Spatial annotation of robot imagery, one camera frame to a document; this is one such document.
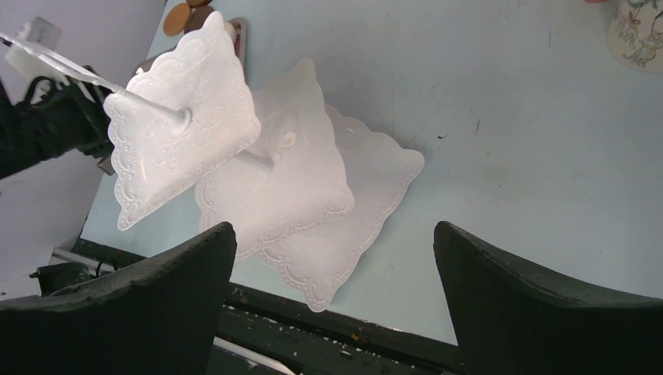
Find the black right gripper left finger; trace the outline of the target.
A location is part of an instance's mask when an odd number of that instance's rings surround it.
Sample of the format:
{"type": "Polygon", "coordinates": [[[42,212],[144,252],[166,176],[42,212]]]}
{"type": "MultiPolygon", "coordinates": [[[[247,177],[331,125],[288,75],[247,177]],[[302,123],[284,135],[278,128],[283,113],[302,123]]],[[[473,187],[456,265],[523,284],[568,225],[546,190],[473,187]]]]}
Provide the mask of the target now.
{"type": "Polygon", "coordinates": [[[237,241],[219,223],[49,296],[1,304],[4,374],[204,374],[237,241]]]}

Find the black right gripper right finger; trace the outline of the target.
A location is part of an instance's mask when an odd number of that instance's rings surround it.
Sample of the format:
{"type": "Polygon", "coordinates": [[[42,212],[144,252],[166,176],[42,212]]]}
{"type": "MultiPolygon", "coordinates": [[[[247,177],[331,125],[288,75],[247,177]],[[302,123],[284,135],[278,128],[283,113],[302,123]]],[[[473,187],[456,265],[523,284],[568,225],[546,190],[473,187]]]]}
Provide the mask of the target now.
{"type": "Polygon", "coordinates": [[[433,250],[466,373],[661,373],[661,299],[566,276],[446,221],[433,250]]]}

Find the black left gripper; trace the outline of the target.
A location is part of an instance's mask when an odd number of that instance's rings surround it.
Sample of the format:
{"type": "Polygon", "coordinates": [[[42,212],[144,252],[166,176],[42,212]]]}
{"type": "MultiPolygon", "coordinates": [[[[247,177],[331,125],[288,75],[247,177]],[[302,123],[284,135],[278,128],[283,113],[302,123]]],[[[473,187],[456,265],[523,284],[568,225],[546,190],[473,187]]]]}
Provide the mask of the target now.
{"type": "Polygon", "coordinates": [[[1,178],[11,177],[74,149],[95,159],[114,149],[103,102],[111,90],[34,78],[23,100],[12,103],[1,87],[1,178]]]}

